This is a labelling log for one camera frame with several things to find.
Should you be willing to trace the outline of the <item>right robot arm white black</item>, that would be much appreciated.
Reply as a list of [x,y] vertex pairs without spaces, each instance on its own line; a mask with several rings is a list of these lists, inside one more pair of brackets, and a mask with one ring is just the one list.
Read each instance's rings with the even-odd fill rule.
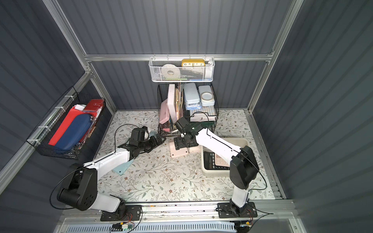
[[234,184],[234,190],[230,199],[230,210],[226,213],[242,216],[249,207],[249,185],[260,171],[253,150],[249,146],[242,148],[227,142],[199,122],[189,122],[184,117],[175,125],[186,143],[196,141],[229,165],[229,178]]

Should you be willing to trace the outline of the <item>pink calculator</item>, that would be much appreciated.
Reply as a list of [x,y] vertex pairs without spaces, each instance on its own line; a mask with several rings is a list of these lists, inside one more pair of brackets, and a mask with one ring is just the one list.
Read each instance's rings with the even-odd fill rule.
[[186,156],[186,155],[189,155],[190,153],[198,153],[202,149],[201,146],[195,146],[191,148],[181,148],[177,150],[174,141],[169,141],[169,148],[170,148],[171,158]]
[[230,167],[230,165],[217,154],[214,155],[214,163],[215,163],[215,166],[225,167],[225,168]]

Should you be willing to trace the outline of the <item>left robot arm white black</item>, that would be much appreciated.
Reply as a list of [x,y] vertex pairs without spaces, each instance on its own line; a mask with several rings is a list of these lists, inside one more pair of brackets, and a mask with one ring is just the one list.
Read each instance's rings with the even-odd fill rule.
[[159,133],[149,133],[147,127],[134,128],[130,139],[116,146],[113,152],[82,165],[73,164],[58,184],[56,199],[80,211],[117,211],[121,199],[99,193],[98,180],[119,165],[132,161],[141,154],[150,153],[165,141],[166,138]]

